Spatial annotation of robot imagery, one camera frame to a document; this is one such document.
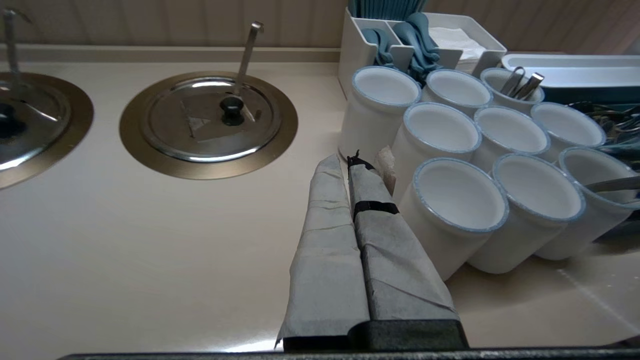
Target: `backsplash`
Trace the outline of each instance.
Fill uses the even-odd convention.
[[[4,0],[33,44],[340,47],[346,0]],[[469,15],[512,51],[621,54],[640,37],[637,0],[429,0],[427,12]]]

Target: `white ceramic cup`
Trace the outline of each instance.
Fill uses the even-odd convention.
[[[476,112],[475,122],[483,134],[471,163],[489,172],[502,155],[512,152],[540,155],[549,150],[547,132],[527,115],[503,106],[489,106]]]
[[[511,71],[493,67],[484,69],[482,73],[480,73],[480,80],[486,85],[486,87],[489,88],[489,90],[491,90],[491,93],[493,95],[492,105],[505,106],[507,108],[519,111],[523,114],[530,115],[531,108],[535,104],[539,104],[544,101],[544,90],[542,90],[542,88],[538,86],[526,100],[518,100],[504,95],[500,92],[500,90],[502,90],[504,83],[507,82],[510,76]],[[525,85],[528,80],[529,78],[527,78],[526,76],[523,77],[522,80],[520,80],[519,86]]]
[[[391,153],[396,162],[394,202],[399,202],[415,169],[433,158],[471,159],[482,134],[464,113],[435,102],[419,102],[407,109]]]
[[[631,212],[640,209],[640,202],[626,204],[634,201],[636,190],[594,193],[585,187],[600,181],[638,176],[616,158],[593,149],[572,147],[560,154],[558,163],[582,190],[587,207],[582,218],[536,251],[537,256],[548,260],[562,260],[578,254],[593,240],[627,219]]]
[[[452,106],[469,117],[493,101],[491,92],[480,80],[462,71],[432,71],[427,75],[426,83],[422,89],[422,101]]]
[[[607,139],[604,130],[595,121],[566,105],[541,102],[531,108],[531,117],[551,137],[551,148],[540,157],[552,163],[568,147],[598,147]]]
[[[448,279],[504,224],[504,192],[462,160],[436,158],[416,169],[398,205],[442,280]]]
[[[373,162],[391,146],[404,111],[420,100],[420,86],[409,75],[388,67],[363,67],[353,74],[353,92],[342,121],[338,150]]]
[[[564,172],[533,156],[499,158],[493,178],[509,199],[509,218],[469,259],[492,274],[511,271],[584,212],[584,197]]]

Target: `metal tongs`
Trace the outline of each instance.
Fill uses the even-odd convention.
[[[520,86],[525,73],[525,69],[521,66],[513,69],[513,72],[509,76],[509,79],[507,79],[507,81],[504,83],[504,86],[500,90],[500,93],[512,97],[516,100],[524,100],[528,98],[545,79],[545,77],[537,72],[534,72],[526,82],[526,84]]]

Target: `white countertop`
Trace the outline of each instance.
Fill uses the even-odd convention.
[[[250,174],[192,181],[138,163],[120,114],[146,86],[235,63],[32,63],[95,106],[86,138],[42,174],[0,191],[0,358],[78,352],[268,350],[321,159],[345,100],[336,63],[252,63],[300,125]],[[530,259],[506,275],[471,268],[449,285],[473,347],[603,345],[640,334],[640,252]]]

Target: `ladle handle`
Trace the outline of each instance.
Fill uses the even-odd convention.
[[[17,97],[20,92],[20,68],[18,67],[18,55],[15,50],[15,26],[13,25],[13,18],[16,15],[31,24],[31,20],[22,12],[13,8],[3,9],[4,41],[6,42],[6,57],[9,61],[9,69],[12,76],[11,91],[14,97]]]
[[[255,38],[258,36],[258,31],[264,32],[264,25],[261,22],[254,21],[251,23],[251,29],[249,31],[249,37],[246,39],[244,45],[244,54],[242,55],[242,62],[240,63],[240,70],[236,77],[236,85],[234,86],[234,94],[240,96],[240,89],[244,83],[244,76],[246,75],[246,68],[249,66],[249,60],[251,60],[251,53],[253,52],[253,45],[255,44]]]

